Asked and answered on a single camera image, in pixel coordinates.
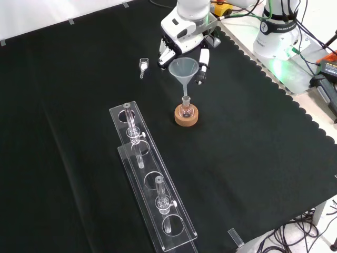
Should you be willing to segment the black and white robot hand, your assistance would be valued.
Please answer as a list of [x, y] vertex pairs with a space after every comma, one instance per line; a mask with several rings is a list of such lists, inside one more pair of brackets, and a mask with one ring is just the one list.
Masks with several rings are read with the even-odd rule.
[[195, 82], [202, 84], [206, 79], [206, 72], [209, 69], [210, 51], [207, 39], [210, 35], [185, 35], [178, 39], [172, 39], [165, 34], [160, 43], [158, 65], [162, 69], [168, 68], [169, 64], [176, 58], [200, 49], [199, 71]]

